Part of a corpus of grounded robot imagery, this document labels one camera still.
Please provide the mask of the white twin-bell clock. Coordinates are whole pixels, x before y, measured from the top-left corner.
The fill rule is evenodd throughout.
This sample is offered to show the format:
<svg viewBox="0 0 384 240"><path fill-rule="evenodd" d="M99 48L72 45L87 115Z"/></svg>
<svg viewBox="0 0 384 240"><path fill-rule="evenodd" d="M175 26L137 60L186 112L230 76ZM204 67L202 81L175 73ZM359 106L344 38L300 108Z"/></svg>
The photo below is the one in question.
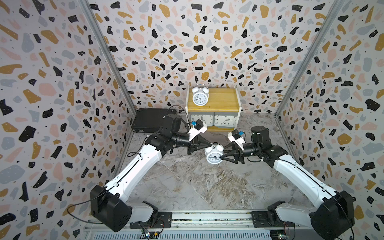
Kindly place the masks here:
<svg viewBox="0 0 384 240"><path fill-rule="evenodd" d="M223 161L221 157L224 154L224 147L220 144L213 144L205 148L205 154L209 164L217 165Z"/></svg>
<svg viewBox="0 0 384 240"><path fill-rule="evenodd" d="M197 85L192 89L192 101L196 106L205 106L209 101L209 88L204 85Z"/></svg>

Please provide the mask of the grey square alarm clock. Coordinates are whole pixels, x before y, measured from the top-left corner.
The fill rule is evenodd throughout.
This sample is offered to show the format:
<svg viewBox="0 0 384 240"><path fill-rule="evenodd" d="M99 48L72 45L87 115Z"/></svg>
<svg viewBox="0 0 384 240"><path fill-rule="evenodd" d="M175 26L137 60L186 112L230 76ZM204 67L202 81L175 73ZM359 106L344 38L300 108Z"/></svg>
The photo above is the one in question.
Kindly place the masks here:
<svg viewBox="0 0 384 240"><path fill-rule="evenodd" d="M202 120L208 127L212 127L214 125L214 113L192 112L190 113L190 120L195 122L197 120Z"/></svg>
<svg viewBox="0 0 384 240"><path fill-rule="evenodd" d="M237 125L237 113L215 113L214 126L218 128L234 128Z"/></svg>

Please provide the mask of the wooden two-tier shelf white frame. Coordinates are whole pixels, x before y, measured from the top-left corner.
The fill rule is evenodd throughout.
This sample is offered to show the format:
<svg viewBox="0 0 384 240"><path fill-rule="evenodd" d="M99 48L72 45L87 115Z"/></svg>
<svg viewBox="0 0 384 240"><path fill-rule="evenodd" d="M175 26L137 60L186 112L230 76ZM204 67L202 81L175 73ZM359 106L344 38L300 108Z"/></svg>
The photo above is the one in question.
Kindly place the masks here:
<svg viewBox="0 0 384 240"><path fill-rule="evenodd" d="M240 95L237 88L209 88L209 101L205 106L196 106L192 101L192 89L188 88L186 97L186 107L189 120L190 113L192 112L208 112L208 113L237 113L239 122L240 114L242 111ZM232 129L218 128L215 126L208 127L210 132L231 132L237 128L237 125Z"/></svg>

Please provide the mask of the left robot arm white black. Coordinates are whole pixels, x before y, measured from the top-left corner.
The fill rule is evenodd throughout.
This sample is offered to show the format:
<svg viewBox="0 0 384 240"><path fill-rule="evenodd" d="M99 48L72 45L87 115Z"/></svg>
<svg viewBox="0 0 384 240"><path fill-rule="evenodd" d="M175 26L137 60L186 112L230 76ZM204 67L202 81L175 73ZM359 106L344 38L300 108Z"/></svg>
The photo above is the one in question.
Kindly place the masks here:
<svg viewBox="0 0 384 240"><path fill-rule="evenodd" d="M175 147L187 148L191 154L212 144L200 136L208 127L198 119L192 122L187 133L179 133L182 118L170 114L163 117L163 126L148 136L136 157L104 187L93 187L90 193L92 216L114 232L119 232L129 223L144 222L153 226L158 218L158 208L148 202L129 205L132 191L167 152Z"/></svg>

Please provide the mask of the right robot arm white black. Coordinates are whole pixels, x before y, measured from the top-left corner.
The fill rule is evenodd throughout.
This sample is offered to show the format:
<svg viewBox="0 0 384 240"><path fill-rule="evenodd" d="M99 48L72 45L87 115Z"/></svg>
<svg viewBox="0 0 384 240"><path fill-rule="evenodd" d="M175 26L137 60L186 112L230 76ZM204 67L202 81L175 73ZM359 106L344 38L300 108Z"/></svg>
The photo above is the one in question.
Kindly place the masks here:
<svg viewBox="0 0 384 240"><path fill-rule="evenodd" d="M244 163L248 157L258 157L290 180L312 203L312 207L295 206L277 201L268 206L271 225L290 222L312 228L324 240L334 240L355 224L353 197L346 191L329 187L301 166L285 149L273 145L269 129L251 129L251 142L246 143L244 132L233 130L230 143L224 147L223 161Z"/></svg>

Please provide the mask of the black case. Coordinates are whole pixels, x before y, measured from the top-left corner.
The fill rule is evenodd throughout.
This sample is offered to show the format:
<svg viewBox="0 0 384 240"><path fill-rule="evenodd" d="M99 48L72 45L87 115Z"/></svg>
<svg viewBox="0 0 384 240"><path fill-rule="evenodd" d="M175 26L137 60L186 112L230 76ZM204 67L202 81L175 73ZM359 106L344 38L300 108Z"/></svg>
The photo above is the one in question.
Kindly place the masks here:
<svg viewBox="0 0 384 240"><path fill-rule="evenodd" d="M134 133L154 133L165 125L164 116L166 114L175 113L175 109L138 109L131 128Z"/></svg>

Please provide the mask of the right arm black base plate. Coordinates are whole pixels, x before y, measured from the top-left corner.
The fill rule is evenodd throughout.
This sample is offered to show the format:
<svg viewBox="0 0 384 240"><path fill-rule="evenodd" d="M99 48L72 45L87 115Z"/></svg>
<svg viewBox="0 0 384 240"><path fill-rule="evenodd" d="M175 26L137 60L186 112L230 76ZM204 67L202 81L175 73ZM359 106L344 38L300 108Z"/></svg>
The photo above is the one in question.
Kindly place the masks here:
<svg viewBox="0 0 384 240"><path fill-rule="evenodd" d="M254 228L283 228L286 226L291 228L294 226L294 223L283 222L277 214L271 214L269 211L253 211L251 216Z"/></svg>

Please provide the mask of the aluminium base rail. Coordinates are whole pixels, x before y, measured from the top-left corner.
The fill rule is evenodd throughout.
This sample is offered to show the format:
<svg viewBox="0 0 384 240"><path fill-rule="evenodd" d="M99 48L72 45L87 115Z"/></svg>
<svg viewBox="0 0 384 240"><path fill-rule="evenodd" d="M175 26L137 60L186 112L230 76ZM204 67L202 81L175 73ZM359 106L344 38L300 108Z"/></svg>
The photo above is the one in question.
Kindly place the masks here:
<svg viewBox="0 0 384 240"><path fill-rule="evenodd" d="M319 240L311 228L294 223L283 228L254 228L251 212L207 210L172 212L169 229L130 229L113 232L102 225L86 225L84 240Z"/></svg>

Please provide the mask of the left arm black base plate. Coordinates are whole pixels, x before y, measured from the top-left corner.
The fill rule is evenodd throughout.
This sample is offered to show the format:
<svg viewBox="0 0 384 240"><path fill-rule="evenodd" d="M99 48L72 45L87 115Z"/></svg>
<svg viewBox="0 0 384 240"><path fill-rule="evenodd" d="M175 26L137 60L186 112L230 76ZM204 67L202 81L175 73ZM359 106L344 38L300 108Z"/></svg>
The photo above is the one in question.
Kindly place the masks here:
<svg viewBox="0 0 384 240"><path fill-rule="evenodd" d="M157 212L152 214L147 222L130 223L130 229L169 229L172 224L172 212Z"/></svg>

